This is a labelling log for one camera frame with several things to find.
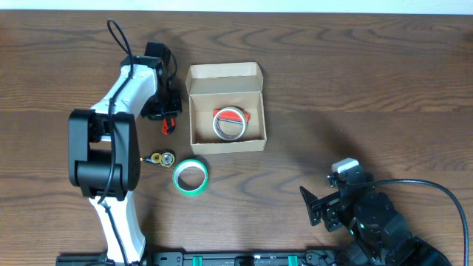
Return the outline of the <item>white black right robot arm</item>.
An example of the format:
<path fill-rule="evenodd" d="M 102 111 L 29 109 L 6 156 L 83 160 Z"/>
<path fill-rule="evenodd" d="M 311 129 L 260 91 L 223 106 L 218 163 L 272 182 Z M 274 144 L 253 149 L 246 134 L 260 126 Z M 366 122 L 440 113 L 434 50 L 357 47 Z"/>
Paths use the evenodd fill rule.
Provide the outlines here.
<path fill-rule="evenodd" d="M 329 181 L 338 190 L 326 197 L 318 198 L 302 186 L 299 190 L 312 226 L 322 222 L 329 232 L 346 228 L 354 238 L 334 253 L 334 265 L 451 264 L 439 250 L 412 235 L 389 197 L 369 184 L 371 173 L 333 173 Z"/>

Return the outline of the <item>red utility knife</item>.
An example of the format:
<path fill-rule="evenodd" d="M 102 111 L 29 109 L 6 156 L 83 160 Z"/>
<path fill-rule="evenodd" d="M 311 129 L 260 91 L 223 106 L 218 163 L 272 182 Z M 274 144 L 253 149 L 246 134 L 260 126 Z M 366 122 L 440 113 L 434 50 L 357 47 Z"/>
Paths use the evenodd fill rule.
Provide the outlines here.
<path fill-rule="evenodd" d="M 176 121 L 174 118 L 167 117 L 163 119 L 163 125 L 162 125 L 161 131 L 164 135 L 170 135 L 171 133 L 174 132 L 175 128 L 176 128 Z"/>

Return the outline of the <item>white tape roll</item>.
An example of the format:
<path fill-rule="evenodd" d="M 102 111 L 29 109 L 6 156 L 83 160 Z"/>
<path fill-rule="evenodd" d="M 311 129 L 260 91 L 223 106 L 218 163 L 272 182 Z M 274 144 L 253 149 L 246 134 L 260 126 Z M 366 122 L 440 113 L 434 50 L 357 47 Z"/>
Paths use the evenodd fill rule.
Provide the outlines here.
<path fill-rule="evenodd" d="M 217 118 L 219 117 L 221 112 L 225 112 L 225 111 L 234 112 L 234 113 L 238 114 L 243 119 L 243 122 L 241 123 L 242 129 L 240 130 L 240 132 L 238 134 L 229 135 L 229 134 L 224 133 L 224 131 L 220 128 L 220 122 L 217 120 Z M 218 137 L 220 137 L 223 140 L 234 141 L 234 140 L 240 139 L 244 135 L 244 133 L 245 133 L 247 127 L 248 127 L 248 123 L 245 122 L 245 116 L 243 114 L 243 111 L 241 111 L 240 109 L 238 109 L 236 107 L 225 107 L 225 108 L 221 109 L 221 111 L 217 114 L 216 117 L 214 117 L 212 126 L 213 126 L 213 129 L 214 129 L 214 132 L 216 133 L 216 135 Z"/>

